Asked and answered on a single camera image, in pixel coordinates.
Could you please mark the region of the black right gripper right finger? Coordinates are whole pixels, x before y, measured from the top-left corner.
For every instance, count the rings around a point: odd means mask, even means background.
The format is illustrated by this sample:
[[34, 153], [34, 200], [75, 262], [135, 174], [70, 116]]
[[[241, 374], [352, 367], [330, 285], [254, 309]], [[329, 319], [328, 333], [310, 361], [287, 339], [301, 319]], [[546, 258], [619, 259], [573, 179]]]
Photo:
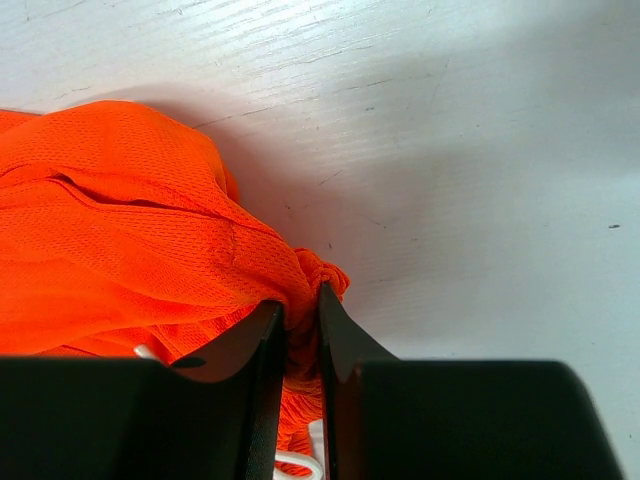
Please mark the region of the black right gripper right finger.
[[545, 360], [401, 360], [319, 290], [330, 479], [619, 479], [579, 377]]

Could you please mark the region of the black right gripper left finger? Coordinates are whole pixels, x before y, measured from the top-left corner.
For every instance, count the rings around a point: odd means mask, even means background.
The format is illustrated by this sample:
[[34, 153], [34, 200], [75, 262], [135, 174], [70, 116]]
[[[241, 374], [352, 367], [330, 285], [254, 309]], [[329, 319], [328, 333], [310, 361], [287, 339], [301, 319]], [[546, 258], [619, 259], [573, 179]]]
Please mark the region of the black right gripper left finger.
[[275, 302], [171, 365], [3, 357], [1, 475], [269, 479], [283, 368]]

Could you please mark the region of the orange mesh shorts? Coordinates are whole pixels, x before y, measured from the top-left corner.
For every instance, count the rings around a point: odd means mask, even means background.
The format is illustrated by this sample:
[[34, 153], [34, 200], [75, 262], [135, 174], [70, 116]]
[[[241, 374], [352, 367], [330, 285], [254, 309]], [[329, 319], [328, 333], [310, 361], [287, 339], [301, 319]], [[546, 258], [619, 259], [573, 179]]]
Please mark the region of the orange mesh shorts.
[[133, 348], [144, 344], [171, 365], [275, 302], [276, 451], [316, 460], [323, 284], [340, 300], [349, 280], [244, 210], [198, 131], [120, 101], [2, 113], [1, 360], [142, 359]]

